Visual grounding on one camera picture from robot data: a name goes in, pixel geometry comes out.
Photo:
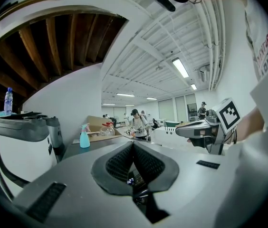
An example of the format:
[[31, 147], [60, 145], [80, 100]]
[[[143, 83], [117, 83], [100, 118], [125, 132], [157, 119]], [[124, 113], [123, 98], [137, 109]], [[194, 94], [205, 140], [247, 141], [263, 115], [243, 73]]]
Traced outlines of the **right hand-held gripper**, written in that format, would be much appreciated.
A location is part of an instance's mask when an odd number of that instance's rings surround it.
[[175, 130], [182, 137], [204, 137], [212, 134], [212, 143], [206, 145], [210, 154], [220, 155], [224, 144], [236, 142], [240, 113], [232, 98], [226, 98], [209, 110], [206, 120], [177, 125]]

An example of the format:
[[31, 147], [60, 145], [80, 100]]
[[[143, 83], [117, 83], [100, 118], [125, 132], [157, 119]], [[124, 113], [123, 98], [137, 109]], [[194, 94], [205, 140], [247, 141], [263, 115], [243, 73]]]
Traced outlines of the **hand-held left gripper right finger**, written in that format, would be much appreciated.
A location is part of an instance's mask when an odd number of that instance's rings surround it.
[[225, 156], [169, 149], [134, 142], [134, 165], [145, 182], [146, 208], [134, 215], [134, 228], [147, 228], [171, 217], [203, 190], [212, 190], [223, 168], [239, 153], [233, 145]]

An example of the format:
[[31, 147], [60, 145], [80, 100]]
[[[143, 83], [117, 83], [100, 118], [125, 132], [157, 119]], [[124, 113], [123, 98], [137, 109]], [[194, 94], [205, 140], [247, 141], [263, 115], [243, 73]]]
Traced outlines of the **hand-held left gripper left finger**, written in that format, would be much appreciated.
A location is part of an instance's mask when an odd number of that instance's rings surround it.
[[151, 228], [127, 183], [132, 142], [63, 160], [27, 185], [13, 205], [45, 228]]

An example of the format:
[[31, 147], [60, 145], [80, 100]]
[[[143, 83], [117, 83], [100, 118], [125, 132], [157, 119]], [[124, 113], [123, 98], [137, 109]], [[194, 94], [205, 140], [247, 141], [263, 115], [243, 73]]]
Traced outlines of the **person's right forearm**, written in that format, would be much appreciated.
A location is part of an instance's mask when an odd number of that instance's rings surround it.
[[255, 107], [249, 114], [241, 119], [237, 125], [237, 141], [247, 139], [251, 134], [262, 131], [264, 127], [264, 119], [257, 107]]

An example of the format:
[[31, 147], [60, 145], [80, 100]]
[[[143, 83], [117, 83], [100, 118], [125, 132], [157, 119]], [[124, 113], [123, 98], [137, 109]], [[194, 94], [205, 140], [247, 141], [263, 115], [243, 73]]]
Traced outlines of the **person's right hand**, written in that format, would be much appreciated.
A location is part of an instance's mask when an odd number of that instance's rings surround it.
[[195, 147], [202, 147], [202, 148], [206, 148], [208, 145], [212, 144], [212, 139], [211, 138], [198, 138], [198, 139], [193, 139], [193, 138], [189, 138], [187, 140], [187, 142], [190, 142], [193, 144], [193, 146]]

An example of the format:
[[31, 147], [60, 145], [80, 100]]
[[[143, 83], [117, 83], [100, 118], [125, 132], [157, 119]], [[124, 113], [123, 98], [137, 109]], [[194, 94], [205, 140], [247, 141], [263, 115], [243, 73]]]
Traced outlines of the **blue spray bottle pink trigger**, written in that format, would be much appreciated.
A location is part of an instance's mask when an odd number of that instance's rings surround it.
[[88, 124], [82, 125], [81, 134], [79, 138], [79, 145], [81, 148], [90, 147], [90, 140], [87, 133], [88, 133]]

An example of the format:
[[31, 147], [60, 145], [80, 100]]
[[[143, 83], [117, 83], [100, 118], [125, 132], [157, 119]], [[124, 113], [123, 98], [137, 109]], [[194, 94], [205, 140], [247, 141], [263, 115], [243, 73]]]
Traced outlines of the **ceiling air conditioner unit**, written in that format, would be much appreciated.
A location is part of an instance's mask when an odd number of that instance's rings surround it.
[[209, 65], [202, 66], [199, 69], [199, 73], [200, 73], [201, 81], [208, 82], [209, 77], [210, 77], [210, 66]]

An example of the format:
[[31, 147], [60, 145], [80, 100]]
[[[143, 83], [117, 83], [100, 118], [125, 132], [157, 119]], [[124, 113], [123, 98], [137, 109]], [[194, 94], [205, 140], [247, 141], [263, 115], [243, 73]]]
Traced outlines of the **grey slim appliance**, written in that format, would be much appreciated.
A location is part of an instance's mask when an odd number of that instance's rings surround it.
[[63, 143], [59, 120], [54, 116], [46, 119], [46, 124], [48, 127], [51, 143], [54, 149], [57, 162], [60, 162], [62, 161], [65, 153], [65, 145]]

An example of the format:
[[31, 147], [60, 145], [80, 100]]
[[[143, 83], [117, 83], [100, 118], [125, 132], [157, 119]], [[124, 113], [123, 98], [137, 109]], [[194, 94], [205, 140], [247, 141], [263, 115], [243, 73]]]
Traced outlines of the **clear bottle red cap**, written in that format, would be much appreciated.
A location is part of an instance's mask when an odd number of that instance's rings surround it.
[[115, 129], [113, 127], [113, 122], [107, 122], [102, 124], [99, 130], [99, 135], [101, 136], [115, 136]]

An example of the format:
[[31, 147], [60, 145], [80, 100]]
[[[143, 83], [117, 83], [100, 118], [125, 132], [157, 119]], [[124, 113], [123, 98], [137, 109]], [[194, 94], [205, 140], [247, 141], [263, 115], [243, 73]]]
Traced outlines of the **person's white printed shirt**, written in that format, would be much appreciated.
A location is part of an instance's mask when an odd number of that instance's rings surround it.
[[248, 45], [258, 84], [251, 91], [263, 119], [262, 131], [241, 141], [232, 186], [215, 220], [215, 228], [240, 228], [253, 216], [268, 215], [268, 14], [257, 0], [245, 6]]

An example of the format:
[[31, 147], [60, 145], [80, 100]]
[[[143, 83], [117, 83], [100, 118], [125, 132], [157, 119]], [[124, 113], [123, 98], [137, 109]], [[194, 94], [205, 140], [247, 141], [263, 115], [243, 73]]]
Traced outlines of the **open plain cardboard box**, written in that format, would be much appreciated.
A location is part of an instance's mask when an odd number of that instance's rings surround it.
[[103, 140], [109, 140], [117, 137], [121, 137], [122, 135], [119, 133], [117, 129], [115, 129], [115, 136], [101, 136], [99, 135], [99, 130], [102, 127], [102, 124], [105, 124], [109, 122], [105, 118], [96, 117], [96, 116], [88, 116], [88, 129], [90, 132], [88, 132], [89, 140], [90, 142], [97, 142], [97, 141], [103, 141]]

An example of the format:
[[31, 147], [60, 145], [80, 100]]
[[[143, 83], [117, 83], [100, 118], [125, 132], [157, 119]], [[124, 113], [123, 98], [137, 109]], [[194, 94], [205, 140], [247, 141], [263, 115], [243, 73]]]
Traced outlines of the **white ceiling pipes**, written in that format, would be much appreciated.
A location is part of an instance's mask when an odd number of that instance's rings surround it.
[[222, 0], [203, 2], [199, 6], [199, 17], [209, 54], [209, 66], [204, 76], [208, 90], [215, 90], [220, 82], [225, 66], [226, 23]]

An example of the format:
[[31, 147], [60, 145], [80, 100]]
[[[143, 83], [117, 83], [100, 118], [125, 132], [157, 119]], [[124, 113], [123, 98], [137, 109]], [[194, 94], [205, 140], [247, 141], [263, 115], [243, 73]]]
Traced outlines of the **clear water bottle blue cap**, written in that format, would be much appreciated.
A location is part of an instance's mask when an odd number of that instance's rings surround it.
[[12, 114], [12, 106], [13, 106], [12, 88], [8, 87], [7, 92], [5, 94], [5, 99], [4, 99], [4, 112], [5, 112], [5, 115], [11, 115]]

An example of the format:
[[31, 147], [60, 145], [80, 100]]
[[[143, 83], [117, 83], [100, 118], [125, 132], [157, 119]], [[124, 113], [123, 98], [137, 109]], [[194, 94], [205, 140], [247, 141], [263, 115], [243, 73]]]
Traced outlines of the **wooden beam structure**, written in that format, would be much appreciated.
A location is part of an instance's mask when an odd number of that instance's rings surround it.
[[102, 63], [127, 19], [91, 5], [24, 0], [0, 13], [0, 110], [14, 109], [54, 81]]

